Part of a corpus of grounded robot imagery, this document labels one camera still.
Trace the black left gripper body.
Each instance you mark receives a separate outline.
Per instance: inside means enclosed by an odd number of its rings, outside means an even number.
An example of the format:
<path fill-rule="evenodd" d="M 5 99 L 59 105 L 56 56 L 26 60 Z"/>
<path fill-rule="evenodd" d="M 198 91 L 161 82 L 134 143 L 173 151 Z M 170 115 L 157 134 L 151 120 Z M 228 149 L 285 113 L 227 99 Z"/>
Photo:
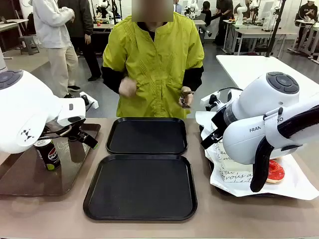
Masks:
<path fill-rule="evenodd" d="M 87 133 L 81 129 L 82 123 L 74 123 L 69 126 L 66 137 L 70 141 L 84 141 L 87 137 Z"/>

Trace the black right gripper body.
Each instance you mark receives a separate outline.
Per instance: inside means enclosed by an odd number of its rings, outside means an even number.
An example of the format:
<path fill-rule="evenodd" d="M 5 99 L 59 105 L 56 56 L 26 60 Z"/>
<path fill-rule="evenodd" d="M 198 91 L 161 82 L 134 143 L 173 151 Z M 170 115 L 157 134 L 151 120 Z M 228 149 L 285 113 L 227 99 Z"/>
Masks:
<path fill-rule="evenodd" d="M 216 136 L 222 136 L 227 128 L 227 124 L 224 120 L 224 112 L 225 109 L 220 109 L 211 119 L 213 124 L 216 126 L 216 129 L 213 132 Z"/>

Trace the person's left hand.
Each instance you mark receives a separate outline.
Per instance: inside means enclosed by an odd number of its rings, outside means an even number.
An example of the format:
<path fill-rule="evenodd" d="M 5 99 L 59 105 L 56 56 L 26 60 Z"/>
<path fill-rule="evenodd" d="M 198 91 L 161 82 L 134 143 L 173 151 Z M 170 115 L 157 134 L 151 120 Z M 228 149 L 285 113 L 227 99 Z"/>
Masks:
<path fill-rule="evenodd" d="M 190 108 L 193 101 L 194 92 L 191 88 L 187 86 L 183 86 L 181 88 L 180 96 L 179 96 L 179 104 L 184 108 Z"/>

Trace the person's right hand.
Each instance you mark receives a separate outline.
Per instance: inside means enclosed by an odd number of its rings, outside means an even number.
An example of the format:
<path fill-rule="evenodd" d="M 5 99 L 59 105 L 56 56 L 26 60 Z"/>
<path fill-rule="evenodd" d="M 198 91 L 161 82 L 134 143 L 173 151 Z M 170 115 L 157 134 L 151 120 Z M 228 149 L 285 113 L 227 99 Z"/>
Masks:
<path fill-rule="evenodd" d="M 121 80 L 121 83 L 119 86 L 119 94 L 121 96 L 130 98 L 136 94 L 136 90 L 137 90 L 137 84 L 135 80 L 129 77 L 125 77 Z"/>

